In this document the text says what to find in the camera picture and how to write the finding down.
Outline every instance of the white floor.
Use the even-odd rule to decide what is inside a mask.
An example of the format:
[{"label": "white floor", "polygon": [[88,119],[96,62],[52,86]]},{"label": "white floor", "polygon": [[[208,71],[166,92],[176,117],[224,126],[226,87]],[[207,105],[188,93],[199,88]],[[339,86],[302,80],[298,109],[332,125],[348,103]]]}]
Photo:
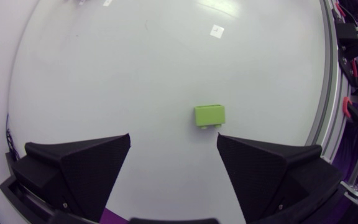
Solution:
[{"label": "white floor", "polygon": [[[41,0],[24,33],[9,99],[20,155],[28,141],[129,133],[110,210],[243,223],[218,132],[305,144],[324,73],[319,1],[80,3]],[[226,107],[222,128],[194,125],[208,104]]]}]

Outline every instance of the white paper square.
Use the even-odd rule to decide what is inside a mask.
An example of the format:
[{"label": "white paper square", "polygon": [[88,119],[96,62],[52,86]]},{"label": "white paper square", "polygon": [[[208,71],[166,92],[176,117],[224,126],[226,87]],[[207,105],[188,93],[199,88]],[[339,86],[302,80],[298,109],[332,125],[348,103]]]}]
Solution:
[{"label": "white paper square", "polygon": [[109,6],[112,0],[106,0],[103,4],[103,6]]},{"label": "white paper square", "polygon": [[212,27],[210,35],[220,39],[222,37],[223,31],[224,31],[223,27],[220,27],[218,25],[214,25]]}]

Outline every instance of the purple surface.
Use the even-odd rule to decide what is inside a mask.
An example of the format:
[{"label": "purple surface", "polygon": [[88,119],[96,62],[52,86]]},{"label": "purple surface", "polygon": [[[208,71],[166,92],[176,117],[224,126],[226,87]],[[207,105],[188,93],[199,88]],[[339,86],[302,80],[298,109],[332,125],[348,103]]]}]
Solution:
[{"label": "purple surface", "polygon": [[102,217],[100,219],[100,224],[126,224],[127,220],[123,219],[119,215],[116,215],[114,212],[104,209]]}]

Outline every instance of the green block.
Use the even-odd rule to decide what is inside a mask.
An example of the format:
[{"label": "green block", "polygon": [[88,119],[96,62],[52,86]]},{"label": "green block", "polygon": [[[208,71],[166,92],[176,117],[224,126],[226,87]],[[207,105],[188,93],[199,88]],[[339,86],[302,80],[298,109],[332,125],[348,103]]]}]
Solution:
[{"label": "green block", "polygon": [[196,125],[201,129],[206,129],[208,125],[215,125],[218,128],[225,122],[224,106],[222,105],[196,106],[194,109]]}]

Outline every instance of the red clamp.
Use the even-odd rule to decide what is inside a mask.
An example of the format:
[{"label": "red clamp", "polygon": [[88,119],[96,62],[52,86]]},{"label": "red clamp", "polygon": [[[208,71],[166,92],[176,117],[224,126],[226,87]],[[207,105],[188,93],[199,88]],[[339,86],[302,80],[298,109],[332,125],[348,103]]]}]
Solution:
[{"label": "red clamp", "polygon": [[338,9],[339,13],[341,13],[341,15],[342,15],[343,17],[346,17],[345,12],[342,10],[342,8],[341,8],[341,6],[339,5],[338,2],[335,2],[335,6],[336,6],[336,8]]},{"label": "red clamp", "polygon": [[347,109],[347,104],[350,103],[351,105],[353,105],[351,99],[347,96],[345,96],[345,98],[343,98],[343,105],[342,105],[342,109],[343,109],[343,113],[345,114],[345,116],[347,116],[348,118],[351,118],[351,114],[349,112],[349,110]]},{"label": "red clamp", "polygon": [[352,60],[352,69],[353,69],[354,78],[357,78],[358,74],[357,74],[356,60],[355,59]]}]

